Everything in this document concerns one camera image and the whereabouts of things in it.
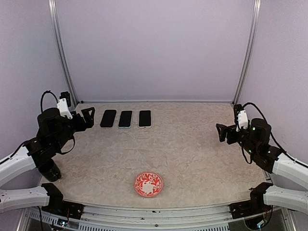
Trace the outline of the black phone case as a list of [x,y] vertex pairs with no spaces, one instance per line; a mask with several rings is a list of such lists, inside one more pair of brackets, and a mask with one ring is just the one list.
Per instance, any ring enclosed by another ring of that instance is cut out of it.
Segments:
[[105,110],[100,122],[100,127],[111,128],[114,124],[115,116],[116,116],[116,110],[114,109]]

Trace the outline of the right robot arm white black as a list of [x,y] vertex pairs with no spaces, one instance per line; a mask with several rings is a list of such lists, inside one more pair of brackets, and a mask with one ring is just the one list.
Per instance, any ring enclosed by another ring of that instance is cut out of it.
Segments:
[[[216,124],[220,142],[238,143],[243,153],[250,155],[250,161],[269,174],[282,176],[296,184],[308,187],[308,167],[283,153],[282,149],[271,146],[271,126],[261,118],[254,118],[247,127]],[[308,193],[280,188],[263,182],[250,192],[250,199],[244,209],[255,214],[279,206],[304,214],[308,212]]]

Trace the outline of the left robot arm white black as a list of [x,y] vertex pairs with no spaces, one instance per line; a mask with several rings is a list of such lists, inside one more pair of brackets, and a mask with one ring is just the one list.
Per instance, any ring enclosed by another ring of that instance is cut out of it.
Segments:
[[[94,125],[94,107],[74,113],[72,118],[61,116],[58,108],[49,108],[38,116],[36,137],[22,143],[12,154],[0,161],[0,184],[4,185],[15,177],[35,168],[54,167],[53,157],[62,154],[62,148],[74,139],[74,133],[85,131]],[[44,211],[62,214],[67,210],[63,194],[52,183],[0,192],[2,213],[40,206]]]

